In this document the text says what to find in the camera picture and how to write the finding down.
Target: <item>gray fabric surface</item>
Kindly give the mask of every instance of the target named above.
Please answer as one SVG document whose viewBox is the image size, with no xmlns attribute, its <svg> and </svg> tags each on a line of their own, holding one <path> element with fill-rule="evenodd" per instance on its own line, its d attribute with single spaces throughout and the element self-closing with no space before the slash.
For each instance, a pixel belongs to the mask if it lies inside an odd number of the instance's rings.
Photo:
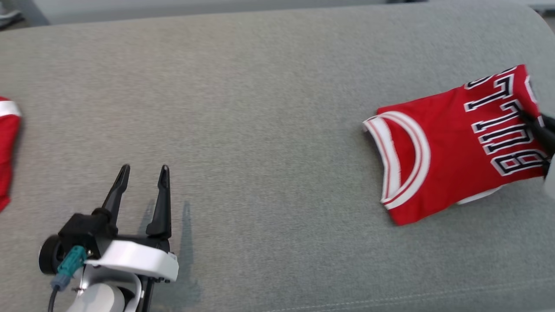
<svg viewBox="0 0 555 312">
<path fill-rule="evenodd" d="M 554 112 L 555 40 L 509 3 L 217 14 L 0 34 L 25 116 L 0 214 L 2 310 L 43 311 L 47 235 L 132 171 L 121 233 L 172 178 L 175 284 L 152 311 L 523 311 L 555 306 L 541 180 L 395 227 L 361 122 L 525 63 Z M 63 311 L 71 293 L 59 295 Z"/>
</svg>

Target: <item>black lettering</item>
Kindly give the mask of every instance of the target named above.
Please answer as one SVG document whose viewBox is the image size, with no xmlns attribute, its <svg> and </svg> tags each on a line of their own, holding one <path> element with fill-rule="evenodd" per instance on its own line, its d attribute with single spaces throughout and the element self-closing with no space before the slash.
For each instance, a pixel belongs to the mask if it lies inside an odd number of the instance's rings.
<svg viewBox="0 0 555 312">
<path fill-rule="evenodd" d="M 500 175 L 510 175 L 529 168 L 541 167 L 546 161 L 547 157 L 542 151 L 526 149 L 494 157 L 491 164 Z"/>
<path fill-rule="evenodd" d="M 512 72 L 513 70 L 517 69 L 517 67 L 518 67 L 518 66 L 505 69 L 505 70 L 502 71 L 501 73 L 498 73 L 496 76 L 501 76 L 501 75 L 503 75 L 503 74 L 505 74 L 505 73 Z"/>
<path fill-rule="evenodd" d="M 513 79 L 514 74 L 510 74 L 503 78 L 499 78 L 493 82 L 495 87 L 500 87 L 501 90 L 488 95 L 484 98 L 481 98 L 476 101 L 465 103 L 465 111 L 469 112 L 471 110 L 475 110 L 476 108 L 485 105 L 487 103 L 491 103 L 497 99 L 506 99 L 513 95 Z"/>
<path fill-rule="evenodd" d="M 504 122 L 506 122 L 507 120 L 511 120 L 513 118 L 517 118 L 520 115 L 520 112 L 522 110 L 522 107 L 520 105 L 520 102 L 518 100 L 512 100 L 510 102 L 507 103 L 503 103 L 500 105 L 501 110 L 503 111 L 510 111 L 510 113 L 503 115 L 499 118 L 495 118 L 495 119 L 490 119 L 490 120 L 486 120 L 486 121 L 479 121 L 477 123 L 473 123 L 472 124 L 472 130 L 474 130 L 474 133 L 478 133 L 478 132 L 482 132 L 485 129 L 494 126 L 494 125 L 498 125 L 498 124 L 502 124 Z"/>
<path fill-rule="evenodd" d="M 470 90 L 470 89 L 474 88 L 477 85 L 481 85 L 482 83 L 488 81 L 491 77 L 493 77 L 493 76 L 488 76 L 488 77 L 480 78 L 478 80 L 471 81 L 471 82 L 465 84 L 465 89 Z"/>
<path fill-rule="evenodd" d="M 480 143 L 483 144 L 483 143 L 488 143 L 493 139 L 504 137 L 505 135 L 509 135 L 513 133 L 520 133 L 520 136 L 516 138 L 511 138 L 499 143 L 485 144 L 484 150 L 486 151 L 486 154 L 495 153 L 496 151 L 503 148 L 508 148 L 519 144 L 530 143 L 533 140 L 533 137 L 528 130 L 528 126 L 525 124 L 512 125 L 510 127 L 503 128 L 501 130 L 484 134 L 481 137 L 479 137 L 479 139 L 480 139 Z"/>
</svg>

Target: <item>cable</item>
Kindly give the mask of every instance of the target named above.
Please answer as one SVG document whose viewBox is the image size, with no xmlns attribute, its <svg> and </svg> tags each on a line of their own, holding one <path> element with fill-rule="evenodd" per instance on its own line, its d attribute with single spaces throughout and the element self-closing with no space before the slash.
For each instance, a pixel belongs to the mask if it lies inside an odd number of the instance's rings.
<svg viewBox="0 0 555 312">
<path fill-rule="evenodd" d="M 54 301 L 56 300 L 56 294 L 58 293 L 59 289 L 60 286 L 56 285 L 52 290 L 52 295 L 50 295 L 50 302 L 48 303 L 48 312 L 54 312 Z"/>
</svg>

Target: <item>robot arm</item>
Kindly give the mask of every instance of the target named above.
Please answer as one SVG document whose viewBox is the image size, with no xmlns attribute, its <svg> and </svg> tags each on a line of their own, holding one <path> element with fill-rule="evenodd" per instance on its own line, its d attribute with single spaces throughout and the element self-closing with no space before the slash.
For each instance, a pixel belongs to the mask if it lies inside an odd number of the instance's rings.
<svg viewBox="0 0 555 312">
<path fill-rule="evenodd" d="M 58 235 L 43 244 L 39 267 L 45 274 L 57 275 L 52 282 L 52 305 L 58 289 L 63 291 L 69 283 L 60 275 L 73 275 L 67 267 L 74 267 L 75 263 L 83 269 L 79 271 L 82 273 L 77 297 L 67 312 L 148 312 L 154 284 L 176 280 L 179 264 L 168 242 L 169 168 L 162 166 L 158 201 L 146 236 L 119 235 L 116 227 L 129 171 L 128 164 L 121 168 L 101 208 L 91 215 L 74 214 Z M 75 250 L 81 253 L 75 256 Z"/>
</svg>

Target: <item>red tank top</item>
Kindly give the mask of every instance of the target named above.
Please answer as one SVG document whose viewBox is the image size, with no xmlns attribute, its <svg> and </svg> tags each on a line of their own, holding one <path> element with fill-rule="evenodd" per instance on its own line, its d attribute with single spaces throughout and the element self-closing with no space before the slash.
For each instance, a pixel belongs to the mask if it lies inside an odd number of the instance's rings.
<svg viewBox="0 0 555 312">
<path fill-rule="evenodd" d="M 9 203 L 12 179 L 12 149 L 19 128 L 19 109 L 13 101 L 0 97 L 0 211 Z"/>
<path fill-rule="evenodd" d="M 377 110 L 364 121 L 384 164 L 381 202 L 398 225 L 540 177 L 543 148 L 519 118 L 541 119 L 524 65 Z"/>
</svg>

